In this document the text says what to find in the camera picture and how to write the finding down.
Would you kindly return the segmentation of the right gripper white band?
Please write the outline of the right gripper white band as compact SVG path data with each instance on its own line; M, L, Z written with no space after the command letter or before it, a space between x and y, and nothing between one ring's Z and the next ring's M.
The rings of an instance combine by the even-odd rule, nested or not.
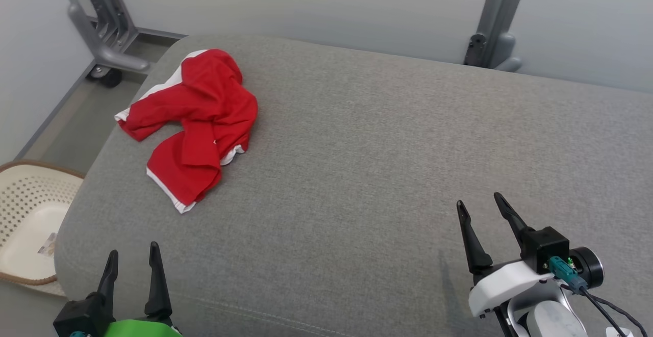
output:
M522 237L530 227L501 193L495 192L494 199L500 214L508 221L518 246L523 249ZM543 292L543 288L538 287L540 281L552 279L553 274L539 274L524 261L506 263L502 267L495 269L491 256L485 252L473 230L471 216L461 200L457 201L457 213L467 258L467 267L469 272L475 276L475 283L468 297L468 306L472 316L479 317L488 313L495 307L524 292L533 296L534 293L530 291L532 288L538 289L540 296L548 296L548 298L543 298L543 301L553 300L551 298L553 293L550 291Z

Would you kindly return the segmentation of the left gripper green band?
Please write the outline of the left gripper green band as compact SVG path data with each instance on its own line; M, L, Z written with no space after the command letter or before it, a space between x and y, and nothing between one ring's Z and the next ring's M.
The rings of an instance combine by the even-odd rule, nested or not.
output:
M119 254L114 249L109 253L96 290L103 297L104 307L113 307L118 262ZM148 300L144 308L147 319L124 319L110 323L104 336L182 336L182 333L173 326L170 318L172 316L172 302L166 283L161 250L157 242L150 243L148 264L151 269L151 276Z

